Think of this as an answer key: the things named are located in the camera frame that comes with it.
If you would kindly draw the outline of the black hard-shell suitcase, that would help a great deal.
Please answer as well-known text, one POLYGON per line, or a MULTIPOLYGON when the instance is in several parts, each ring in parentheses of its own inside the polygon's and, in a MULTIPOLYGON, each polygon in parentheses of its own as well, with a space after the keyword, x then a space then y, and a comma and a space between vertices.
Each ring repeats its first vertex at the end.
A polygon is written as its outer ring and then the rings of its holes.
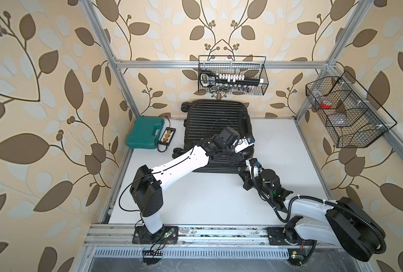
MULTIPOLYGON (((187 113, 187 118, 184 120, 184 147, 173 150, 174 159, 189 151, 199 140, 220 134, 228 126, 236 130, 242 138, 253 136, 247 107, 241 102, 197 100, 183 103, 181 110, 187 113)), ((196 172, 235 174, 245 172, 246 160, 251 159, 253 154, 254 147, 251 146, 240 152, 242 157, 240 162, 230 164, 223 156, 218 161, 210 161, 196 172)))

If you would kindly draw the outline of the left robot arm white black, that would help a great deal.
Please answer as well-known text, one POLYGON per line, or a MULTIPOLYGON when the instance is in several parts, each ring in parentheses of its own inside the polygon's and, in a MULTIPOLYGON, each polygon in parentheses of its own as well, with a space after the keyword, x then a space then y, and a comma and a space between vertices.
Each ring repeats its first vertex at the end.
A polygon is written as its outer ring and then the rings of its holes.
POLYGON ((210 161, 225 158, 234 164, 245 160, 243 151, 254 143, 252 135, 241 136, 228 126, 220 134, 199 140, 189 151, 166 164, 153 168, 141 166, 131 183, 130 193, 147 231, 156 234, 164 227, 159 211, 164 204, 163 191, 169 186, 210 161))

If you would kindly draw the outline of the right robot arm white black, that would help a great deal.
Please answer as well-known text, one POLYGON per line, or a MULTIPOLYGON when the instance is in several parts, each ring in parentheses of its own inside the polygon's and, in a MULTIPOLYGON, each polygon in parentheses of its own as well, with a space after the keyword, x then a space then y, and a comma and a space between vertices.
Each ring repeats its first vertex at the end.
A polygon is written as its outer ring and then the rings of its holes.
POLYGON ((387 250, 386 233, 351 198, 325 200, 285 189, 274 170, 264 168, 256 159, 248 160, 246 190, 254 188, 259 197, 284 224, 283 237, 289 244, 302 241, 341 247, 359 261, 387 250))

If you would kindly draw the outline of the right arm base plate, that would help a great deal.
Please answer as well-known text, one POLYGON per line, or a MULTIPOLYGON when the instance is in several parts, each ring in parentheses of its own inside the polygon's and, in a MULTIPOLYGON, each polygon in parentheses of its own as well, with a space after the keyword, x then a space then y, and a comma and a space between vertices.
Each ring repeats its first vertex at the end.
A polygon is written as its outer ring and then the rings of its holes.
POLYGON ((297 238, 293 242, 289 242, 286 240, 286 235, 284 234, 283 227, 268 227, 266 228, 269 245, 271 246, 292 246, 292 247, 301 247, 303 246, 311 246, 313 245, 312 240, 302 240, 301 238, 297 238))

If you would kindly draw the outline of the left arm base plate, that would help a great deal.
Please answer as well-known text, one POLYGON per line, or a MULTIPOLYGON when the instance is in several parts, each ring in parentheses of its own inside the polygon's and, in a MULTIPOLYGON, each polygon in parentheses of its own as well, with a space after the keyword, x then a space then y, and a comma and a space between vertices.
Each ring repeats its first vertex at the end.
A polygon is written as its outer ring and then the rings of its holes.
POLYGON ((167 240, 167 244, 176 244, 178 241, 179 227, 163 226, 158 232, 152 234, 145 226, 135 227, 133 234, 133 244, 150 244, 159 243, 167 240))

